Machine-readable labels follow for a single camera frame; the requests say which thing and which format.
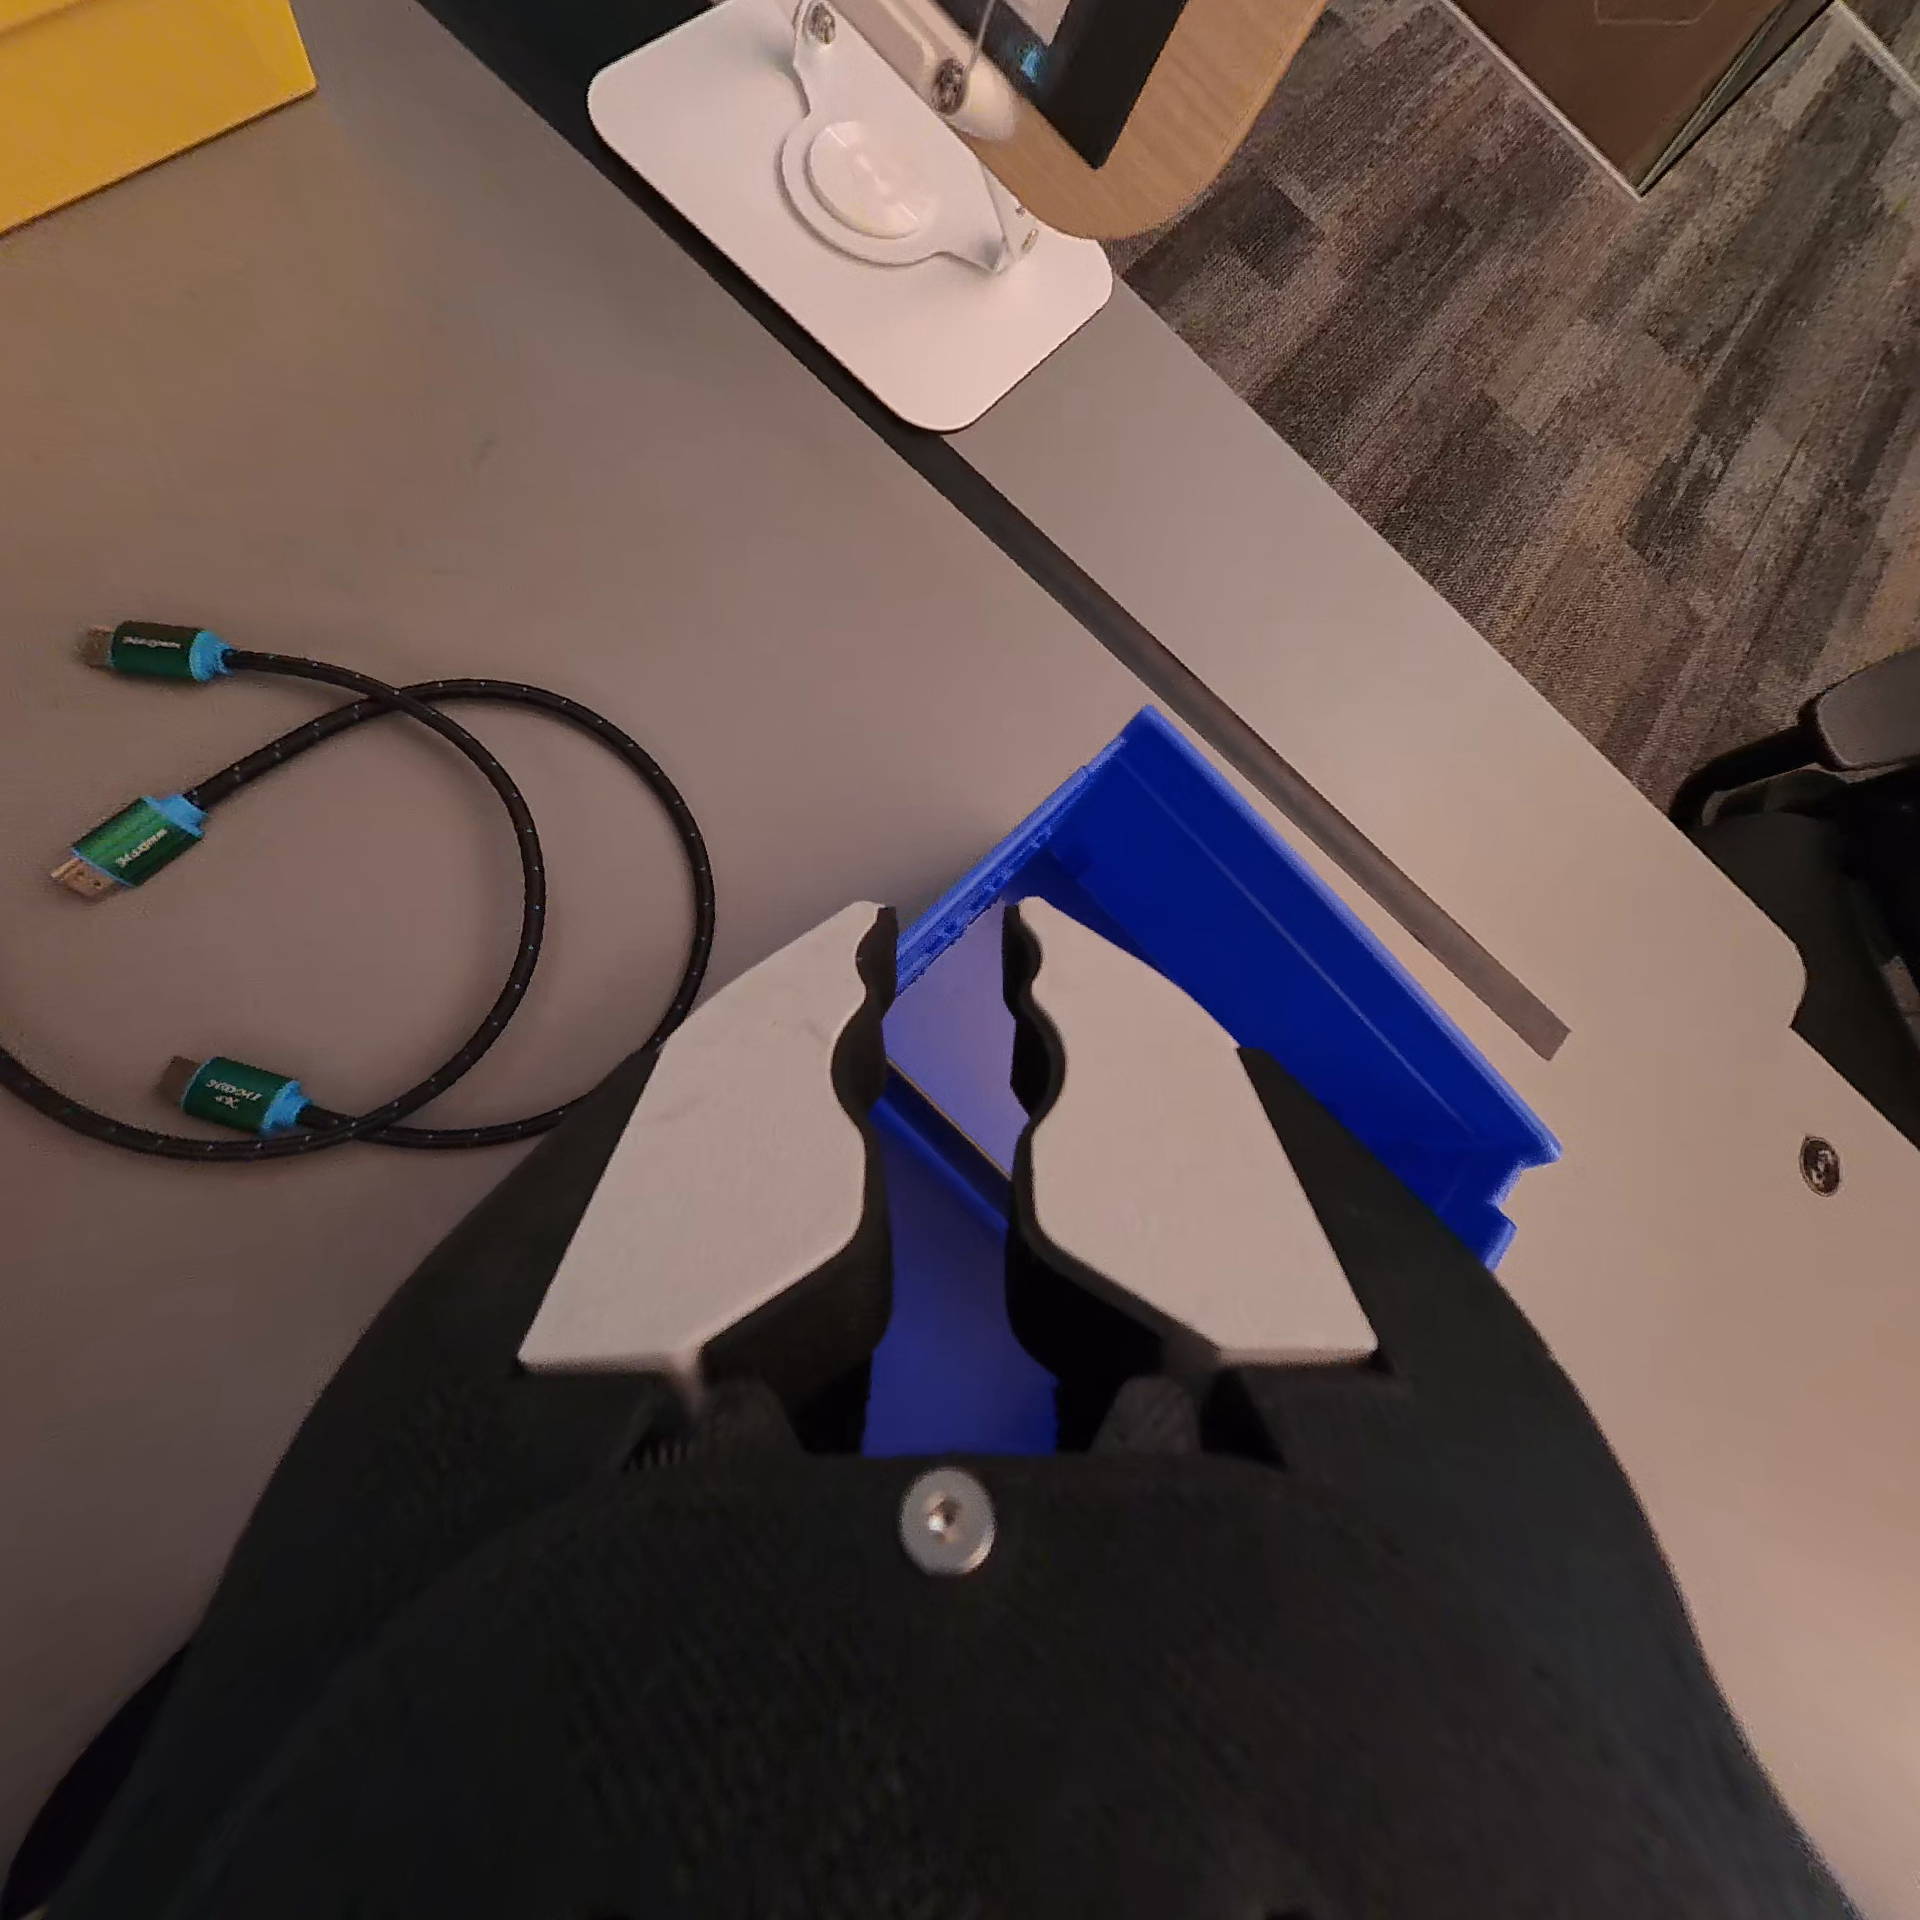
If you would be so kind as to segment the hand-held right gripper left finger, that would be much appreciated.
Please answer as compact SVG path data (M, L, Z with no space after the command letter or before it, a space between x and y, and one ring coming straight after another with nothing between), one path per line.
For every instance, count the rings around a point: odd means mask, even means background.
M872 1113L899 914L853 900L660 1044L517 1364L645 1380L702 1413L765 1389L805 1450L860 1452L896 1260Z

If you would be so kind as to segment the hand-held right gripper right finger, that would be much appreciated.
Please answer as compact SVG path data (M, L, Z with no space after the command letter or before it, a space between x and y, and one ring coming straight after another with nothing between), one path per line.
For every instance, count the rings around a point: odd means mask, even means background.
M1024 1113L1005 1308L1062 1450L1089 1450L1135 1380L1201 1408L1238 1370L1377 1355L1223 1021L1035 896L1001 914L1001 988Z

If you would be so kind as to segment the blue storage bin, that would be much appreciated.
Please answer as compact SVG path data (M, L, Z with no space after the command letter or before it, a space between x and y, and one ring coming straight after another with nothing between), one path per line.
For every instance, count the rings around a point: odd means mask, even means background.
M1024 1109L1001 909L1040 896L1270 1053L1488 1268L1515 1240L1548 1127L1423 988L1158 708L1141 714L903 932L872 1113L894 1316L865 1457L1046 1453L1053 1377L1003 1301Z

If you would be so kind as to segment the yellow storage bin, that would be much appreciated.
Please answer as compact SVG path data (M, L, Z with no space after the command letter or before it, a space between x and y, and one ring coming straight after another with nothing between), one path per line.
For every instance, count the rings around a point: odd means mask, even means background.
M4 2L3 231L318 84L286 2Z

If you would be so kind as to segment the black office chair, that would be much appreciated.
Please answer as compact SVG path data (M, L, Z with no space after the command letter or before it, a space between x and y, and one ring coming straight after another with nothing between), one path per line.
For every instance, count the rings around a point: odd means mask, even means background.
M1791 1033L1917 1139L1917 650L1703 761L1669 820L1795 949Z

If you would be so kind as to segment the instruction sheet display stand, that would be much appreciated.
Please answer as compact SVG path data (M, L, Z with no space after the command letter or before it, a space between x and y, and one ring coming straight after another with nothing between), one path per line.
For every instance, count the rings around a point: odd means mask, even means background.
M724 2L592 130L905 426L951 435L1228 169L1319 2Z

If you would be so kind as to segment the brown cardboard box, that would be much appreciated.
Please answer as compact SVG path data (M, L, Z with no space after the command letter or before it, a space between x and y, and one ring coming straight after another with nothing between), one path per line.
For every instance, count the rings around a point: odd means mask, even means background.
M1637 194L1656 186L1824 9L1824 2L1456 4Z

